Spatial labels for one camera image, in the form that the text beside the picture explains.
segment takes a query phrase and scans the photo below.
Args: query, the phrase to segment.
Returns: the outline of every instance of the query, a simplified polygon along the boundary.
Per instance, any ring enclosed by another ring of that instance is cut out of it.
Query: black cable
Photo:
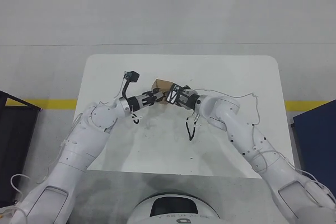
[[[136,114],[132,114],[132,118],[136,118],[136,117],[137,117]],[[139,119],[133,120],[133,123],[134,124],[139,124]]]
[[[193,127],[193,132],[192,135],[190,135],[190,130],[188,127],[188,119],[189,117],[186,118],[186,122],[185,122],[185,126],[186,126],[186,130],[188,131],[188,135],[189,135],[189,140],[191,141],[194,138],[194,134],[195,134],[195,125],[197,124],[197,121],[194,121],[194,127]]]

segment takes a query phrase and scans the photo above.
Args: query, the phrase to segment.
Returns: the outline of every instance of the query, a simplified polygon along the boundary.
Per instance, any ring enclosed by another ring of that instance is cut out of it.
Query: wire
[[[197,121],[198,121],[198,119],[199,119],[199,117],[200,117],[199,114],[197,114],[197,115],[195,116],[195,118],[194,118],[194,123],[193,123],[193,132],[192,132],[192,134],[190,134],[190,130],[189,130],[189,127],[188,127],[188,120],[189,120],[189,118],[193,117],[193,115],[194,115],[194,112],[191,114],[191,116],[187,117],[187,118],[186,118],[186,121],[185,121],[185,126],[186,126],[186,130],[188,131],[188,136],[189,136],[189,140],[190,140],[190,141],[193,140],[193,138],[194,138],[195,127],[197,126]]]
[[[31,179],[29,176],[26,176],[26,175],[24,175],[24,174],[15,174],[15,175],[13,175],[11,178],[10,178],[10,184],[11,184],[11,186],[12,186],[12,188],[14,188],[14,190],[15,191],[17,191],[19,194],[20,194],[20,197],[19,197],[19,202],[21,201],[21,199],[22,199],[22,197],[24,196],[24,194],[22,193],[22,191],[21,190],[19,190],[17,187],[15,187],[15,185],[13,184],[13,182],[12,182],[12,180],[13,180],[13,178],[15,177],[15,176],[23,176],[23,177],[25,177],[25,178],[28,178],[29,180]]]
[[[121,87],[119,88],[119,91],[118,91],[117,95],[114,96],[114,99],[116,99],[119,96],[119,94],[121,93],[123,83],[124,83],[124,77],[122,79]]]

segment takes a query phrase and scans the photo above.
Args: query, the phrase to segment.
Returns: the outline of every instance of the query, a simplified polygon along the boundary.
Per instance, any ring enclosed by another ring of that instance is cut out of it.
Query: white cable
[[[122,91],[122,87],[123,87],[123,83],[124,83],[124,77],[123,77],[123,79],[122,79],[122,83],[121,83],[121,87],[119,88],[119,91],[118,91],[118,93],[117,93],[117,95],[115,95],[114,97],[113,97],[113,101],[115,101],[115,99],[119,96],[119,94],[121,93],[121,91]],[[100,101],[99,102],[99,104],[108,104],[109,103],[109,101],[107,101],[107,102],[102,102],[102,101]]]
[[[116,97],[118,97],[119,94],[121,93],[121,90],[122,90],[122,87],[123,87],[123,82],[124,82],[124,77],[122,79],[121,87],[119,88],[119,91],[118,91],[117,95],[114,96],[114,99],[116,99]]]
[[[22,197],[24,196],[24,194],[22,193],[21,190],[19,190],[19,189],[18,189],[17,187],[15,187],[15,185],[13,184],[12,180],[13,180],[13,178],[14,178],[15,176],[23,176],[23,177],[25,177],[25,178],[28,178],[29,180],[30,180],[31,178],[30,178],[29,176],[24,175],[24,174],[15,174],[15,175],[13,175],[13,176],[10,178],[10,184],[11,184],[12,188],[14,188],[14,190],[17,191],[17,192],[20,194],[20,197],[19,197],[19,199],[18,199],[18,201],[20,202],[21,199],[22,199]]]

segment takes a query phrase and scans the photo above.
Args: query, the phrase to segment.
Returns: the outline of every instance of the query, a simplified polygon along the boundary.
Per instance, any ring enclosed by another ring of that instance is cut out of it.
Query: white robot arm
[[[329,191],[297,172],[252,122],[237,116],[239,102],[227,96],[193,98],[192,109],[227,132],[230,142],[268,184],[273,201],[289,223],[336,223],[336,203]]]
[[[162,92],[154,89],[127,98],[125,91],[128,84],[136,82],[138,77],[135,72],[126,73],[127,82],[122,92],[124,97],[116,99],[112,105],[92,103],[78,116],[64,142],[65,146],[58,163],[45,181],[16,205],[21,212],[14,214],[11,224],[67,222],[75,203],[76,187],[80,184],[81,176],[104,149],[117,119],[133,117],[134,111],[153,105],[164,97]]]

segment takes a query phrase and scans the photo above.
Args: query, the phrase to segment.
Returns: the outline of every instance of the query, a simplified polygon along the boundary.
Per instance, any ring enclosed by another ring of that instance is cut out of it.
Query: cardboard box
[[[155,82],[152,85],[152,90],[154,88],[159,88],[163,93],[168,92],[170,90],[170,87],[173,85],[170,81],[165,80],[155,80]],[[166,102],[166,99],[164,98],[162,101],[159,102],[160,104],[168,104]]]

